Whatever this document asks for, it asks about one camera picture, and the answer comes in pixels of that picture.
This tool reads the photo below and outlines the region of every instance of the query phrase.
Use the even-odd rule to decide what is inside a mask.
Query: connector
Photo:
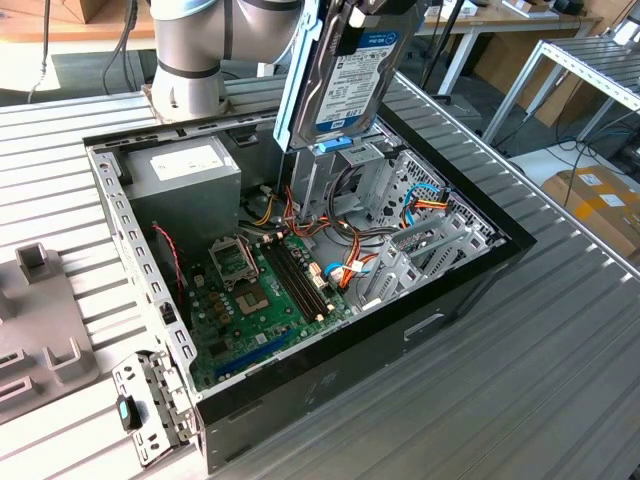
[[[273,189],[267,185],[260,185],[260,191],[264,193],[267,197],[273,194]]]
[[[340,280],[342,280],[343,275],[344,275],[344,268],[342,267],[334,268],[333,270],[331,270],[331,273],[329,274],[329,276],[331,277],[331,280],[333,280],[335,283],[340,283]]]

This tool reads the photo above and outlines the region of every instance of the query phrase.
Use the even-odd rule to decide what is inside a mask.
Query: hard drive
[[[319,13],[322,33],[310,49],[304,79],[287,79],[290,85],[299,83],[300,89],[290,117],[289,138],[276,136],[281,147],[300,149],[338,137],[354,137],[371,127],[402,52],[424,21],[422,2],[392,3],[384,14],[363,13],[364,7],[349,2],[332,2],[326,12]],[[298,44],[308,43],[303,36],[301,29]],[[300,45],[297,50],[294,56],[301,53]],[[292,68],[289,75],[300,74]],[[283,113],[288,97],[285,92]]]

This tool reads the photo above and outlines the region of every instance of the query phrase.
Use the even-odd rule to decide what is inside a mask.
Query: metal bracket
[[[197,433],[178,370],[165,352],[139,352],[111,372],[123,428],[133,433],[142,466],[149,466]]]

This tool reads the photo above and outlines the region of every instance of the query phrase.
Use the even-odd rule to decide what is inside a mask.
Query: aluminum table
[[[229,88],[269,105],[278,82]],[[640,460],[637,272],[406,78],[386,102],[538,243],[467,317],[217,478],[626,478]],[[141,470],[109,378],[153,339],[80,139],[154,122],[139,94],[0,110],[0,261],[34,240],[62,253],[103,372],[0,426],[0,478],[205,478],[194,446]]]
[[[578,135],[578,140],[589,134],[614,102],[633,111],[640,109],[640,51],[625,49],[605,37],[541,40],[485,130],[482,139],[486,143],[495,138],[544,57],[555,62],[556,66],[531,101],[527,109],[530,114],[552,91],[563,70],[577,75],[609,97]]]

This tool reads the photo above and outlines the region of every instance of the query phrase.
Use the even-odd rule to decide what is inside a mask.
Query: cardboard box
[[[549,4],[544,0],[507,0],[518,10],[526,13],[543,13],[549,10]]]
[[[560,205],[564,203],[571,170],[558,172],[542,185]],[[640,265],[640,195],[602,166],[576,170],[567,210],[587,228]]]
[[[50,18],[88,23],[108,0],[51,0]],[[44,0],[0,0],[0,9],[44,15]]]

